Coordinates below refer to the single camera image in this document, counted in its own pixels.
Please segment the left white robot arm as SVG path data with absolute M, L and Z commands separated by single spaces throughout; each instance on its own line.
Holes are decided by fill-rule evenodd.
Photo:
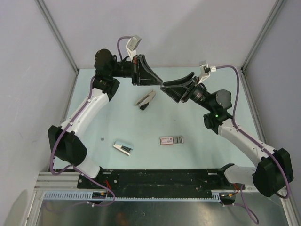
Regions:
M 163 81 L 148 66 L 144 55 L 135 55 L 130 61 L 118 61 L 108 49 L 95 55 L 95 76 L 90 81 L 89 93 L 77 110 L 60 126 L 48 129 L 51 157 L 57 157 L 88 176 L 93 188 L 103 185 L 101 167 L 87 154 L 80 138 L 97 113 L 108 104 L 119 87 L 118 77 L 131 78 L 137 86 L 162 85 Z

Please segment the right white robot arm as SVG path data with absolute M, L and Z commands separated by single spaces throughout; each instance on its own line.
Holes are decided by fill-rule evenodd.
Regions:
M 229 91 L 208 92 L 194 73 L 164 82 L 161 90 L 177 103 L 192 100 L 208 110 L 203 116 L 206 128 L 231 142 L 253 163 L 253 167 L 235 164 L 227 167 L 217 177 L 220 188 L 228 189 L 233 183 L 239 183 L 244 188 L 254 187 L 262 195 L 271 197 L 285 187 L 287 196 L 290 196 L 289 184 L 294 179 L 290 154 L 283 148 L 277 150 L 252 137 L 234 122 L 234 116 L 228 113 L 232 107 Z

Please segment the beige black stapler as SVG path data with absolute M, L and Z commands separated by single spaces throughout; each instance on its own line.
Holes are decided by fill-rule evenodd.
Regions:
M 147 95 L 142 97 L 135 105 L 139 107 L 140 110 L 144 111 L 154 99 L 156 91 L 152 90 Z

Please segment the staple box with tray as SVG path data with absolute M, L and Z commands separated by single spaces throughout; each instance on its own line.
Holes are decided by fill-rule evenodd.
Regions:
M 161 137 L 160 145 L 183 144 L 183 136 Z

